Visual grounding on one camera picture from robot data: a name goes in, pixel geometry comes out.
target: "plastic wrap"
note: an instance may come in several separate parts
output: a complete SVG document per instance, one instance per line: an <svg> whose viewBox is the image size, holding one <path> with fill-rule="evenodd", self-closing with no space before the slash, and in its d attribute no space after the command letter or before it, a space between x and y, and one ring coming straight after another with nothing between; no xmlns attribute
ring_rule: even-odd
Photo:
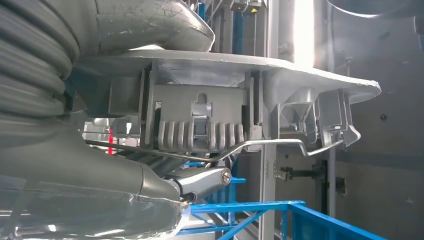
<svg viewBox="0 0 424 240"><path fill-rule="evenodd" d="M166 239L189 216L183 202L0 176L1 240Z"/></svg>

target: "metal plate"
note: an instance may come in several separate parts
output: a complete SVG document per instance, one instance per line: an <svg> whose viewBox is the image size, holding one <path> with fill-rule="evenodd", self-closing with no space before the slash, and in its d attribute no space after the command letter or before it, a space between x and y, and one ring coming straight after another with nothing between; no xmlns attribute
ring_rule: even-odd
<svg viewBox="0 0 424 240"><path fill-rule="evenodd" d="M157 61L161 81L180 84L236 86L244 81L246 71L266 71L267 74L263 75L264 99L267 99L265 94L274 95L272 92L280 88L286 90L279 95L289 98L298 88L309 87L319 89L318 92L344 89L350 103L354 104L381 92L375 81L301 68L280 59L224 53L133 50L119 55L86 57L77 63L76 68L97 77L130 77L140 74L153 61Z"/></svg>

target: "gray wall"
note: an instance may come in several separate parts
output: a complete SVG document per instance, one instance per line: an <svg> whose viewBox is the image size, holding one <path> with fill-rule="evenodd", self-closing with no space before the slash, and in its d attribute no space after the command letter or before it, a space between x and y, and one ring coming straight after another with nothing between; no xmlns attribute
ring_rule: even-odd
<svg viewBox="0 0 424 240"><path fill-rule="evenodd" d="M283 13L293 1L282 0L280 7ZM283 44L291 40L292 23L280 18ZM362 138L337 153L337 176L346 179L347 195L337 197L336 216L388 239L424 239L424 53L413 20L358 18L336 10L334 32L336 50L353 59L351 76L378 81L382 88L377 98L352 106L353 124ZM281 58L290 60L288 55ZM344 66L336 70L345 72ZM309 169L315 163L285 155L277 155L277 166ZM259 159L259 154L242 158L240 175L247 184L240 186L239 201L257 201ZM278 179L276 196L317 208L315 182L308 178Z"/></svg>

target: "blue handrail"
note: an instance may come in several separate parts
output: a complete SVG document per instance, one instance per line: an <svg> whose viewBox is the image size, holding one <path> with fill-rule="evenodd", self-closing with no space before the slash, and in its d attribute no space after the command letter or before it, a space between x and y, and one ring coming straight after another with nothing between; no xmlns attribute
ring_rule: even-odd
<svg viewBox="0 0 424 240"><path fill-rule="evenodd" d="M251 224L267 211L282 212L281 240L287 240L289 222L291 221L291 238L293 240L384 240L380 236L352 226L340 220L307 208L303 201L270 201L199 204L191 206L191 213L211 214L229 212L254 212L238 224L213 225L188 228L177 235L200 234L208 232L226 232L219 240L228 240L243 228Z"/></svg>

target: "blue metal frame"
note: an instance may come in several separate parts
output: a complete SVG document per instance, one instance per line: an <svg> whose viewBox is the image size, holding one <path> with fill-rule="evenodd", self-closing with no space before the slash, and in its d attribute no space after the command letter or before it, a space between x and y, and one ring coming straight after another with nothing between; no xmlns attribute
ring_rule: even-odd
<svg viewBox="0 0 424 240"><path fill-rule="evenodd" d="M226 232L218 240L228 240L251 224L266 211L282 212L281 240L287 240L289 212L291 212L291 232L293 240L384 240L380 236L309 209L303 201L239 202L222 204L199 204L191 206L191 213L211 214L229 212L254 212L238 224L213 225L181 230L177 235Z"/></svg>
<svg viewBox="0 0 424 240"><path fill-rule="evenodd" d="M203 19L203 21L207 21L207 19L206 19L206 7L205 7L205 4L204 3L202 3L202 2L199 2L198 3L198 8L197 8L197 15L199 15L199 17L201 18L201 19Z"/></svg>
<svg viewBox="0 0 424 240"><path fill-rule="evenodd" d="M218 190L214 194L209 195L204 200L208 204L233 204L236 202L236 185L246 183L245 178L232 177L231 182L223 189ZM234 224L236 220L235 212L221 212L219 213L230 225Z"/></svg>
<svg viewBox="0 0 424 240"><path fill-rule="evenodd" d="M232 18L232 54L243 54L243 15L239 11Z"/></svg>
<svg viewBox="0 0 424 240"><path fill-rule="evenodd" d="M204 164L205 163L203 163L203 162L189 161L189 162L184 163L184 166L186 166L186 167L201 167Z"/></svg>

